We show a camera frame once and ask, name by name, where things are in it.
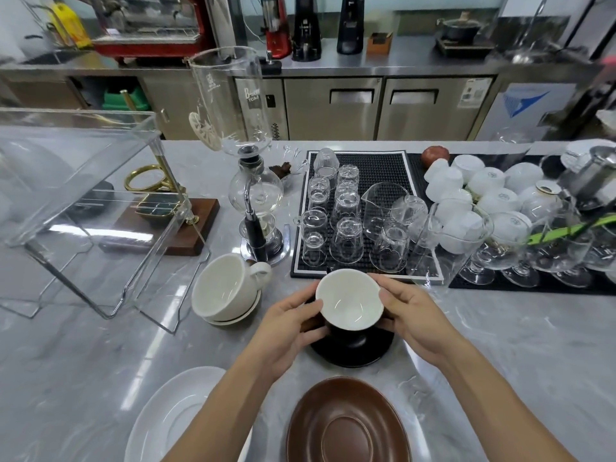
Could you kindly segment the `person's left hand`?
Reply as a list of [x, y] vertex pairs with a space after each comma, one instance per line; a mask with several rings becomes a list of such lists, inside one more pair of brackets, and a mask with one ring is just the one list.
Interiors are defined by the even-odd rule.
[[246, 348], [249, 360], [258, 365], [270, 383], [278, 380], [302, 349], [296, 348], [296, 311], [321, 310], [316, 300], [318, 281], [273, 304]]

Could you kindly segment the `black cup with white inside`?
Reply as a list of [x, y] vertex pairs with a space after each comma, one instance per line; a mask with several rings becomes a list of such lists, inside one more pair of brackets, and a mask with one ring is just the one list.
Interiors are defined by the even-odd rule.
[[380, 286], [368, 274], [339, 269], [323, 277], [315, 292], [322, 302], [320, 314], [331, 336], [341, 346], [357, 349], [384, 312]]

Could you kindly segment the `person's right forearm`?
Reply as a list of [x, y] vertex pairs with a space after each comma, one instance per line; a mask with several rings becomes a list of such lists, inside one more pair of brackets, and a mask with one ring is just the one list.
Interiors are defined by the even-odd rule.
[[489, 462], [578, 462], [469, 342], [437, 354]]

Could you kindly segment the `clear upturned glass cup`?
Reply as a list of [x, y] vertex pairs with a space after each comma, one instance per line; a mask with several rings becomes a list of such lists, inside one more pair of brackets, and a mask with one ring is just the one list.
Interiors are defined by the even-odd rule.
[[409, 235], [406, 226], [398, 222], [385, 224], [370, 252], [374, 268], [385, 273], [398, 273], [406, 266]]

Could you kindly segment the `brown oval saucer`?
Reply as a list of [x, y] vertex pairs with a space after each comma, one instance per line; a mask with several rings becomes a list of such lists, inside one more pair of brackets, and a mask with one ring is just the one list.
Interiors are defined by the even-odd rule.
[[337, 376], [318, 382], [291, 416], [287, 462], [412, 462], [402, 420], [368, 383]]

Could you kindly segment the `small dish with brown bits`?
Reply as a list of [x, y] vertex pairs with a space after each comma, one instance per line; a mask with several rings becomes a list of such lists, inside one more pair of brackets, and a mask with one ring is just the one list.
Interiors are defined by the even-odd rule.
[[303, 173], [293, 172], [295, 167], [288, 161], [282, 165], [270, 166], [269, 169], [280, 178], [285, 195], [296, 192], [304, 178]]

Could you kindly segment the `large white saucer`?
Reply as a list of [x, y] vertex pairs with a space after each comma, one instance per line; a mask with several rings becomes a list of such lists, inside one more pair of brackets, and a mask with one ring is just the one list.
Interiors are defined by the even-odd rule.
[[215, 366], [201, 366], [162, 385], [135, 420], [124, 462], [161, 462], [226, 374]]

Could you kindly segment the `row of stemmed glasses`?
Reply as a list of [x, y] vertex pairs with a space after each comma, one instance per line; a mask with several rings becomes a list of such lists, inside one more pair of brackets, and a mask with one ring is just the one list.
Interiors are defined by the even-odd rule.
[[[471, 256], [459, 273], [473, 284], [486, 285], [494, 274], [489, 271], [504, 271], [514, 266], [529, 265], [532, 270], [550, 274], [563, 273], [580, 264], [592, 243], [595, 234], [590, 229], [577, 239], [561, 238], [540, 246], [528, 246], [527, 240], [534, 230], [530, 220], [518, 212], [490, 214], [494, 223], [491, 236]], [[585, 224], [575, 205], [564, 203], [547, 222], [541, 222], [540, 232]]]

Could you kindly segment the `pile of white ceramic cups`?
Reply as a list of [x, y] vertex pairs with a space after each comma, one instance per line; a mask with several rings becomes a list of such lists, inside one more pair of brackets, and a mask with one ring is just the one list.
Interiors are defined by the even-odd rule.
[[489, 167], [475, 155], [458, 155], [452, 164], [444, 158], [426, 167], [428, 199], [451, 199], [458, 188], [468, 192], [480, 209], [489, 214], [518, 212], [530, 220], [534, 230], [529, 246], [550, 243], [550, 231], [538, 229], [562, 208], [562, 188], [547, 178], [544, 170], [531, 162], [519, 162], [503, 171]]

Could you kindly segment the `brass dripper stand wooden base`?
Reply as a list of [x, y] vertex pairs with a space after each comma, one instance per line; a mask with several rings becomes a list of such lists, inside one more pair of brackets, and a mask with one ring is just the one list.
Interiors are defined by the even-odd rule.
[[[133, 170], [124, 180], [125, 190], [139, 197], [129, 204], [114, 228], [145, 229], [145, 234], [152, 235], [154, 242], [169, 229], [165, 255], [199, 256], [219, 213], [220, 203], [217, 199], [189, 198], [186, 189], [173, 176], [159, 141], [151, 145], [151, 151], [157, 163]], [[163, 176], [160, 181], [143, 188], [132, 186], [134, 179], [148, 172]]]

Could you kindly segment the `stainless steel counter cabinet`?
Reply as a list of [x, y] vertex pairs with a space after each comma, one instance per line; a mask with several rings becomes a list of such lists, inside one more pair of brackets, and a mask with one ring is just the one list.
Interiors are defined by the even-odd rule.
[[[388, 55], [339, 55], [323, 41], [318, 61], [281, 61], [264, 77], [269, 121], [279, 140], [490, 140], [502, 128], [533, 127], [557, 135], [558, 125], [607, 67], [550, 45], [531, 63], [497, 53], [485, 60], [447, 58], [431, 36], [394, 38]], [[0, 63], [0, 84], [17, 106], [101, 108], [104, 80], [138, 80], [169, 140], [191, 140], [189, 113], [198, 82], [185, 66], [119, 66], [95, 52], [45, 53]]]

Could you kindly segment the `black coffee grinder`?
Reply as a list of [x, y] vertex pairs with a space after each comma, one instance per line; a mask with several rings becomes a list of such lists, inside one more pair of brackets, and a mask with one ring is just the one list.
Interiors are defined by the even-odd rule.
[[321, 33], [317, 0], [295, 0], [292, 60], [317, 61], [321, 58]]
[[336, 51], [356, 55], [364, 49], [365, 0], [342, 0]]

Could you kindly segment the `green basket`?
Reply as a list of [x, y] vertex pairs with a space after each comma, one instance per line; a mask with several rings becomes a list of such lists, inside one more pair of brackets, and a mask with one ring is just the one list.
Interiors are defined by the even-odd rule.
[[128, 89], [107, 87], [102, 109], [109, 111], [151, 111], [151, 106], [140, 86]]

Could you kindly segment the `steel faucet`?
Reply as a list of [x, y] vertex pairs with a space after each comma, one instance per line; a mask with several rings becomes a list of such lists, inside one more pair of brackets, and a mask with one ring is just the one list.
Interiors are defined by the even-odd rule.
[[548, 0], [542, 0], [536, 9], [527, 26], [524, 28], [519, 37], [514, 41], [511, 49], [505, 53], [505, 57], [511, 64], [534, 64], [543, 61], [546, 56], [545, 52], [535, 50], [535, 42], [529, 43], [528, 37], [533, 30], [534, 24], [538, 17], [543, 13], [544, 7]]

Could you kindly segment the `yellow bottle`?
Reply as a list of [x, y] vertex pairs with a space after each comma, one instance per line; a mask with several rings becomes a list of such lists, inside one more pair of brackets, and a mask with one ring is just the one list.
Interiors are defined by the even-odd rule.
[[79, 16], [65, 3], [53, 1], [50, 5], [50, 22], [67, 47], [84, 48], [93, 47], [93, 43], [86, 32]]

